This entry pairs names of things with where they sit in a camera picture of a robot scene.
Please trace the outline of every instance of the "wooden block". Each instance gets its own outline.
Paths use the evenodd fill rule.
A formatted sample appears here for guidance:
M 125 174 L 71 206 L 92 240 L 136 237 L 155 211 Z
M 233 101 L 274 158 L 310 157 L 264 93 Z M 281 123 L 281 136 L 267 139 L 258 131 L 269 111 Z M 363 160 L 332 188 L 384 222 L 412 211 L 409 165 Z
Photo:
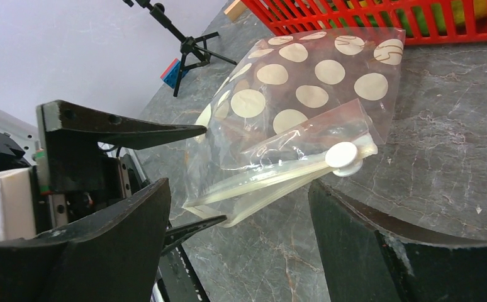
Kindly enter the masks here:
M 247 6 L 241 0 L 234 0 L 224 13 L 230 21 L 234 22 L 246 9 Z

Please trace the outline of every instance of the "blue block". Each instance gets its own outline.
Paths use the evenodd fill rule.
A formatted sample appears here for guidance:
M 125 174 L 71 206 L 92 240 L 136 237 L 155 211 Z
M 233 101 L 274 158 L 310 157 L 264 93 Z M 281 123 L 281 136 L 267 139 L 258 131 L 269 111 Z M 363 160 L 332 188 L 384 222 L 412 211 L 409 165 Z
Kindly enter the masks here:
M 162 78 L 163 82 L 166 83 L 169 87 L 175 89 L 175 85 L 177 84 L 177 75 L 179 73 L 179 67 L 181 66 L 181 61 L 176 60 L 175 64 L 169 69 L 169 71 L 165 74 Z M 182 73 L 182 77 L 184 77 L 189 70 L 185 70 Z

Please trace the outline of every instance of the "screw hole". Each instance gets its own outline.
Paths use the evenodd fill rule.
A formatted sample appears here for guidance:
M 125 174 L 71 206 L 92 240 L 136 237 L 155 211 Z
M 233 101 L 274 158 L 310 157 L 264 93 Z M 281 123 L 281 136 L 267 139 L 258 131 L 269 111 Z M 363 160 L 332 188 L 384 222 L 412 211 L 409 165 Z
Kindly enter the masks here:
M 66 109 L 64 110 L 64 112 L 62 113 L 64 115 L 65 118 L 67 118 L 68 120 L 74 120 L 77 118 L 77 115 L 73 112 L 73 110 L 71 109 Z
M 108 117 L 108 121 L 111 124 L 117 125 L 117 124 L 121 123 L 121 118 L 119 116 L 116 116 L 116 115 L 110 115 Z

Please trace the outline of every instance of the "blue and red box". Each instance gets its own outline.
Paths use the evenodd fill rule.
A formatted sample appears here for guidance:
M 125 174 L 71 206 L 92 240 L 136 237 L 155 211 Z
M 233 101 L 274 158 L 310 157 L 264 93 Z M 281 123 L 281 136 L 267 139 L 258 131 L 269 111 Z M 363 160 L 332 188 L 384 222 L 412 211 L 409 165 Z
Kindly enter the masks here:
M 181 66 L 181 61 L 178 59 L 173 60 L 171 65 L 164 71 L 164 73 L 160 76 L 162 81 L 166 83 L 169 87 L 175 89 L 175 85 L 177 84 L 177 75 L 179 74 L 179 68 Z M 189 70 L 185 70 L 182 72 L 182 77 L 184 77 Z

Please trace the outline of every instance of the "gray tabletop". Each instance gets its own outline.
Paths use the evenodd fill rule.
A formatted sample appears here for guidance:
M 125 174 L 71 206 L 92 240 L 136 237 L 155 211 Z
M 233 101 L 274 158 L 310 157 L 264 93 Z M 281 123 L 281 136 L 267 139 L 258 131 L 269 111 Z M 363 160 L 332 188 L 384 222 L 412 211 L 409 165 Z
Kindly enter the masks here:
M 221 37 L 209 49 L 236 61 L 272 36 L 248 11 L 236 23 L 220 13 L 205 33 L 212 31 Z M 186 75 L 178 98 L 162 87 L 141 118 L 194 123 L 232 69 L 212 59 Z M 181 209 L 184 143 L 138 156 L 151 179 L 170 179 L 173 224 L 197 220 Z M 487 43 L 407 47 L 388 143 L 356 175 L 323 179 L 410 223 L 487 240 Z M 214 227 L 184 244 L 212 301 L 329 301 L 307 192 L 303 187 L 233 228 Z

